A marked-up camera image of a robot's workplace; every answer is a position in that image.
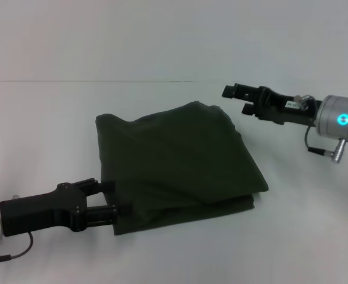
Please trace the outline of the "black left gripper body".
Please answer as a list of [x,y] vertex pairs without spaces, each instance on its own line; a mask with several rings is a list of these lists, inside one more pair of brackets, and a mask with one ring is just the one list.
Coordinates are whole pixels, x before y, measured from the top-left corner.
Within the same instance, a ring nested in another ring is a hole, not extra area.
[[29,233],[51,227],[73,232],[87,228],[87,182],[61,183],[49,193],[0,202],[4,236]]

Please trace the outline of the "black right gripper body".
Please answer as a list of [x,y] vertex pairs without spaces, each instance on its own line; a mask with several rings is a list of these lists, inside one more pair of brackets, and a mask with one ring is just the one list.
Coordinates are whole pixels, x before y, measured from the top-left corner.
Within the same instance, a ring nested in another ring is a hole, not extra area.
[[280,95],[273,90],[260,86],[259,97],[256,101],[256,117],[259,120],[271,121],[279,125],[286,122],[305,126],[315,126],[314,121],[321,101],[309,96],[305,100],[305,107],[294,107],[293,96]]

